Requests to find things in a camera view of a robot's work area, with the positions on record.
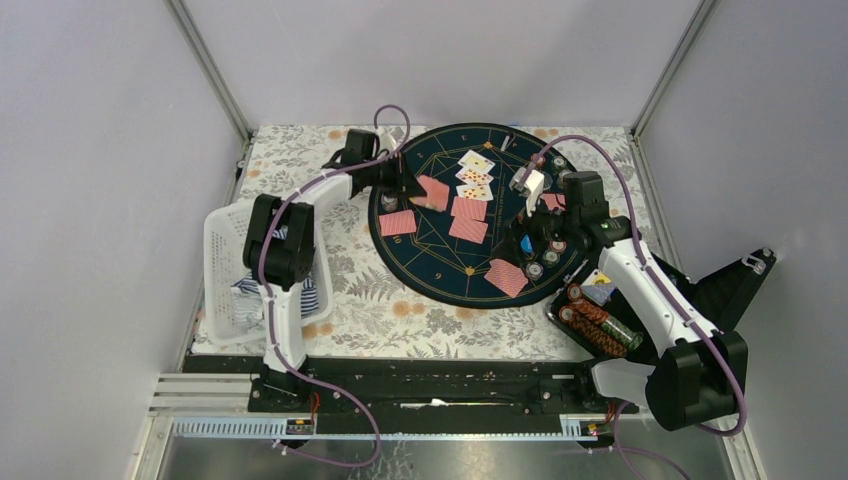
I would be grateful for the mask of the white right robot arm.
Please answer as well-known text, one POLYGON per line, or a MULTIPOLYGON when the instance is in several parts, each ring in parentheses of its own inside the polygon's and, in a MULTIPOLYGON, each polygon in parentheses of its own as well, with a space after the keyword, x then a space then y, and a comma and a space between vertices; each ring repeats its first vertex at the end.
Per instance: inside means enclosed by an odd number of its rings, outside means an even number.
POLYGON ((524 266, 523 238, 535 250, 552 241, 576 248, 589 267, 612 280, 659 356, 654 366, 623 357, 595 363, 573 386, 577 405, 597 412, 614 398, 647 408, 669 431, 697 426, 712 434, 720 431, 710 421, 736 415, 736 425, 722 434, 740 433, 748 419, 745 341, 720 330, 685 298, 650 255, 630 218, 609 215, 599 174, 568 172, 564 184, 565 206, 550 210, 541 199, 543 175, 534 166, 518 169, 509 186, 525 196, 526 205, 497 244, 495 256, 524 266))

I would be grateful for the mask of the red five chip stack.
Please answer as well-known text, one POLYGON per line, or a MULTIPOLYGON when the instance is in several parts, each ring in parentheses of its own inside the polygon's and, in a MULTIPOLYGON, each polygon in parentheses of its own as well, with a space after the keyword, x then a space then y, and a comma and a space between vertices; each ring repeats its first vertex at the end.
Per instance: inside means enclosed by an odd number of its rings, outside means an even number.
POLYGON ((556 253, 563 253, 567 249, 567 243, 564 241, 552 241, 550 248, 556 253))

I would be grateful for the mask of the red card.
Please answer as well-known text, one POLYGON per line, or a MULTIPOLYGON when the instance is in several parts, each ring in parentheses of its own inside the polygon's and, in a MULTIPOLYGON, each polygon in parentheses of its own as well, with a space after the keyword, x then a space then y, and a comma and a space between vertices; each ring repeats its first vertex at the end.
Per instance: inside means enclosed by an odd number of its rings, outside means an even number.
POLYGON ((529 283, 523 270, 503 259, 492 259, 484 278, 510 298, 516 298, 529 283))
POLYGON ((416 233, 418 225, 413 210, 396 211, 378 216, 380 235, 397 236, 416 233))

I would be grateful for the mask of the white plastic laundry basket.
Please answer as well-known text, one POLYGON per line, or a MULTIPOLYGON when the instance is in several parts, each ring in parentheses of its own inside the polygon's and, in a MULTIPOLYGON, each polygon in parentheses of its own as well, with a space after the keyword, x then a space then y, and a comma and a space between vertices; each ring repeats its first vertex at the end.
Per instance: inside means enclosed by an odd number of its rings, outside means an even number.
POLYGON ((205 320, 210 341, 230 346, 260 340, 266 335, 262 301, 257 294, 242 296, 236 283, 250 276, 242 253, 253 202, 241 200, 210 213, 204 223, 205 320))

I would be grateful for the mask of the seven of hearts card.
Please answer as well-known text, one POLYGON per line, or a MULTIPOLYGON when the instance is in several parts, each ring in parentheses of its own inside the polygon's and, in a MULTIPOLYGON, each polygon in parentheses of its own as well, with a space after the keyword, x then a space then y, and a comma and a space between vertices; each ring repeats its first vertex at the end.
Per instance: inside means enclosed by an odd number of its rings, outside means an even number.
POLYGON ((456 187, 457 195, 461 198, 491 201, 494 196, 488 184, 474 185, 463 184, 456 187))

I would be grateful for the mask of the red cards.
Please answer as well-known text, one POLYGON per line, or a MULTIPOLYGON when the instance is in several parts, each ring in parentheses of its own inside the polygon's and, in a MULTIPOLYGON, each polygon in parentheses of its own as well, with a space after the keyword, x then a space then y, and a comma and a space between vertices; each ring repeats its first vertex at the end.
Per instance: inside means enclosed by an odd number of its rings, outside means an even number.
POLYGON ((561 193, 543 193, 541 200, 549 211, 564 211, 566 209, 566 197, 561 193))

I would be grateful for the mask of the blue small blind button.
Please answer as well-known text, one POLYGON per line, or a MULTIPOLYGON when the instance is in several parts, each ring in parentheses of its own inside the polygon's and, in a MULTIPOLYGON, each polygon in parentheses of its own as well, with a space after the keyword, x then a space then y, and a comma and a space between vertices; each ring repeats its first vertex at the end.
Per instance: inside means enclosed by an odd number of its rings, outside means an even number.
POLYGON ((524 235, 520 241, 520 246, 523 252, 528 255, 534 253, 534 247, 531 238, 528 235, 524 235))

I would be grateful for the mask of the grey chip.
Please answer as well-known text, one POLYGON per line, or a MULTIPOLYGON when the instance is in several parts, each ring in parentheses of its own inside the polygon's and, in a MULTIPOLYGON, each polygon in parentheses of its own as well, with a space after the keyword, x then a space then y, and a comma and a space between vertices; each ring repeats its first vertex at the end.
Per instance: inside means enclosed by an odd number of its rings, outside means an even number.
POLYGON ((524 267, 524 273, 530 281, 537 281, 543 276, 544 267, 538 262, 528 262, 524 267))
POLYGON ((384 213, 393 213, 398 210, 399 199, 393 194, 382 194, 380 196, 380 205, 384 213))

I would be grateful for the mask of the ace of clubs card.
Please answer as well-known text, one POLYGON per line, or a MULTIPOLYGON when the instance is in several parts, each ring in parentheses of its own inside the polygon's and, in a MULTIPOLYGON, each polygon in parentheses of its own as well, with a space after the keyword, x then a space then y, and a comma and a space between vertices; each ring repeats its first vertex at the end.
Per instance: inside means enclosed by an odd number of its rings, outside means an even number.
POLYGON ((488 173, 495 165, 492 160, 473 150, 468 150, 458 163, 463 167, 473 168, 483 173, 488 173))

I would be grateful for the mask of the pink sponge block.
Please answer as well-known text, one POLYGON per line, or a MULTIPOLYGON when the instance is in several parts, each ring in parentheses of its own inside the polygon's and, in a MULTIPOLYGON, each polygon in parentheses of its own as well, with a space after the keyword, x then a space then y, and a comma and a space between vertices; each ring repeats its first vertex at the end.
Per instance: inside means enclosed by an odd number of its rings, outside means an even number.
POLYGON ((444 212, 450 200, 450 186, 426 175, 421 175, 416 180, 425 190, 425 194, 423 196, 411 197, 410 201, 419 207, 436 212, 444 212))

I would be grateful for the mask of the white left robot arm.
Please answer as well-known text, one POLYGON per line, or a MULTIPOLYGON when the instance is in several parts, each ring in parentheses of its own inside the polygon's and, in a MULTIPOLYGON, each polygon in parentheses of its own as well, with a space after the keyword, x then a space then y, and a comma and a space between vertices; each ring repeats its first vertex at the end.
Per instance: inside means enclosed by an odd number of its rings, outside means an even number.
POLYGON ((272 398, 288 411, 309 401, 310 385, 299 377, 306 360, 301 333, 301 293, 317 254, 322 216, 367 188, 395 197, 426 191, 409 170, 402 144, 389 133, 353 129, 319 173, 286 197, 261 194, 253 201, 242 260, 258 284, 266 323, 264 364, 286 373, 272 398))

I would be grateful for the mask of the nine of hearts card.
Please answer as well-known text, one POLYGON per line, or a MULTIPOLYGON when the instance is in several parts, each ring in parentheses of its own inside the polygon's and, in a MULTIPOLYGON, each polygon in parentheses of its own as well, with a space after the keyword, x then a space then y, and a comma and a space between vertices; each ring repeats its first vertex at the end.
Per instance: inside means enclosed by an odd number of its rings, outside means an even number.
POLYGON ((468 185, 488 185, 494 177, 487 172, 479 171, 473 166, 464 166, 455 176, 464 184, 468 185))

